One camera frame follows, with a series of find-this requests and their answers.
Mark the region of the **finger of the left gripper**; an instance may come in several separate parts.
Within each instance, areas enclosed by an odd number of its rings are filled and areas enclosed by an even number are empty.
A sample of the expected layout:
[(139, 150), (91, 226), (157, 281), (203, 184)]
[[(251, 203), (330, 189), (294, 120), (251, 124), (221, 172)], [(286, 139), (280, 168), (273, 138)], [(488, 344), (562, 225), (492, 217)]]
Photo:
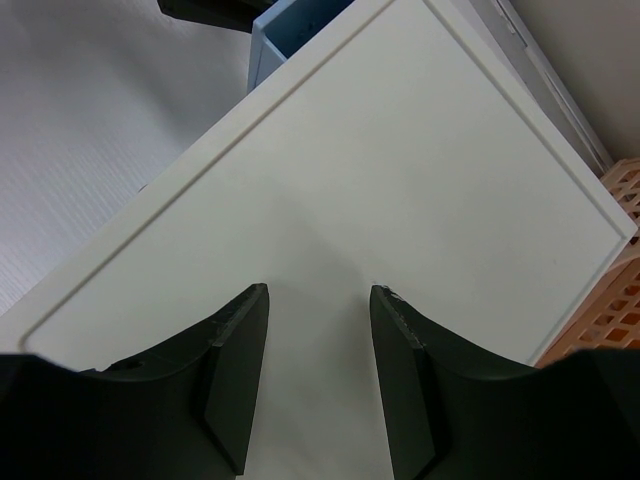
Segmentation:
[(253, 21), (273, 5), (273, 0), (158, 0), (169, 17), (214, 27), (250, 31)]

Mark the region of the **light blue drawer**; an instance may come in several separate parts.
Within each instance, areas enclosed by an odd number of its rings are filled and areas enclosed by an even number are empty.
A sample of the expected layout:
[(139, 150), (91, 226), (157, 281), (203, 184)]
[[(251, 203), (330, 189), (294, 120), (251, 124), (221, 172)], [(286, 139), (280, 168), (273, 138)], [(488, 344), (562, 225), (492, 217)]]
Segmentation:
[(282, 0), (252, 26), (247, 93), (283, 65), (353, 0)]

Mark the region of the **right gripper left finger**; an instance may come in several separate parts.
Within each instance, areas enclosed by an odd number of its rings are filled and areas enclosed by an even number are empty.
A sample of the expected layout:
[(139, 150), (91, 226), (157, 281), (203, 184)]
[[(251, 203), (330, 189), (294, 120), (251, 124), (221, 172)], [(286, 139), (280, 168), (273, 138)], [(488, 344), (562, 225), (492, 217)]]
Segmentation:
[(5, 479), (233, 479), (248, 454), (269, 317), (253, 284), (103, 371), (1, 358)]

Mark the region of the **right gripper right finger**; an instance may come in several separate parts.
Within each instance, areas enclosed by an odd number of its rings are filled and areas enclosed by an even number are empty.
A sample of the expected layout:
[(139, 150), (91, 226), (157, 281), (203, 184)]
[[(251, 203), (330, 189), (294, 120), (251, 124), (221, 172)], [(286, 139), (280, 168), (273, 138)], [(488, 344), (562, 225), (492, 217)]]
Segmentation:
[(635, 479), (639, 354), (587, 349), (541, 369), (490, 352), (390, 288), (369, 300), (397, 479)]

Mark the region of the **white drawer box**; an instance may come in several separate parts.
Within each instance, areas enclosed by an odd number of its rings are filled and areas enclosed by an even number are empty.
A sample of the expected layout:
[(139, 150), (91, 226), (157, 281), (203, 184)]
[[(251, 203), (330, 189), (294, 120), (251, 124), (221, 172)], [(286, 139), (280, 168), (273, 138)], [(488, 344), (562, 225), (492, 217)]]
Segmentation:
[(104, 367), (251, 283), (267, 365), (316, 364), (375, 284), (531, 361), (634, 224), (446, 1), (357, 1), (1, 319), (1, 348)]

